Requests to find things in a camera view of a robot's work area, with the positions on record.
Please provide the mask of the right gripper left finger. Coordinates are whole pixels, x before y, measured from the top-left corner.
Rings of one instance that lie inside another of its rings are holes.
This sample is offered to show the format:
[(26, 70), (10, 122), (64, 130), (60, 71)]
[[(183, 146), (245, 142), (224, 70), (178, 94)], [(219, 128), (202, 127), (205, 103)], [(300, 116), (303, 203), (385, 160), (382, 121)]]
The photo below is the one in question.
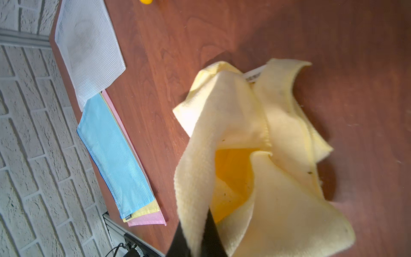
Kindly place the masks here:
[(191, 257), (191, 251), (187, 246), (183, 234), (181, 223), (178, 224), (170, 248), (165, 255), (166, 257)]

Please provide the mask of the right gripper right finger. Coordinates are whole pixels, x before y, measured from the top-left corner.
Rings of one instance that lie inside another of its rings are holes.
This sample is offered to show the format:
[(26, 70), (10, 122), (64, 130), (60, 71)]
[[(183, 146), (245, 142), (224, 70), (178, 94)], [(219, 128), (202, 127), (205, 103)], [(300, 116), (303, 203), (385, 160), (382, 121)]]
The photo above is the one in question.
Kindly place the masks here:
[(211, 211), (208, 211), (201, 243), (201, 257), (227, 257)]

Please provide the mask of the yellow cleaning cloth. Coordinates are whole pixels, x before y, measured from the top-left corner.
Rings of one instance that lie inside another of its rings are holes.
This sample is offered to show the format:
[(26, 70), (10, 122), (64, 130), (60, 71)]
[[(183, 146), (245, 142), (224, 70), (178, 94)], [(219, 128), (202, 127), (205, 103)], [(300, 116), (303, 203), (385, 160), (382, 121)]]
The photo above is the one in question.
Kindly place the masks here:
[(271, 59), (242, 73), (217, 62), (174, 108), (189, 136), (174, 189), (192, 257), (200, 257), (209, 210), (228, 257), (329, 257), (355, 243), (317, 171), (332, 147), (293, 95), (307, 66)]

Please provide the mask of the clear mesh document bag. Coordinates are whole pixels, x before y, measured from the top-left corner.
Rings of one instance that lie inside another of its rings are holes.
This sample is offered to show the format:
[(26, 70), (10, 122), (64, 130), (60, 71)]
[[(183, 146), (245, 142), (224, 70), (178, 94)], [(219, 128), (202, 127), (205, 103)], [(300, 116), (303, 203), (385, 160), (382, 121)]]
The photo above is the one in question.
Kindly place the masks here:
[(62, 1), (55, 43), (81, 110), (126, 70), (104, 1)]

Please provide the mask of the blue document bag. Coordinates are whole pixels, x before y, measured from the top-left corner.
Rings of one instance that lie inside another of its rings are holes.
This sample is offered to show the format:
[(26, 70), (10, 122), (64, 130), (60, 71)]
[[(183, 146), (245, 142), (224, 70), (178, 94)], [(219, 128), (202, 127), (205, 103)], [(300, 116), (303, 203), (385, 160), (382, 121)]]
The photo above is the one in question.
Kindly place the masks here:
[(77, 133), (127, 218), (155, 200), (147, 179), (102, 94), (89, 99)]

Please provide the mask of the aluminium mounting rail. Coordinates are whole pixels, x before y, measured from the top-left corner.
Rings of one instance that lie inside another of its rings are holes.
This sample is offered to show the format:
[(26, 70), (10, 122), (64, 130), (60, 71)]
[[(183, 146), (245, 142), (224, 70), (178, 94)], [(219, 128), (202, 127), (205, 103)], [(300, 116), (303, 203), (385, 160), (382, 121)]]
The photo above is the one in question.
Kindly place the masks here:
[(155, 249), (142, 239), (129, 233), (123, 227), (116, 224), (106, 212), (103, 214), (112, 249), (107, 253), (113, 257), (164, 257), (165, 254)]

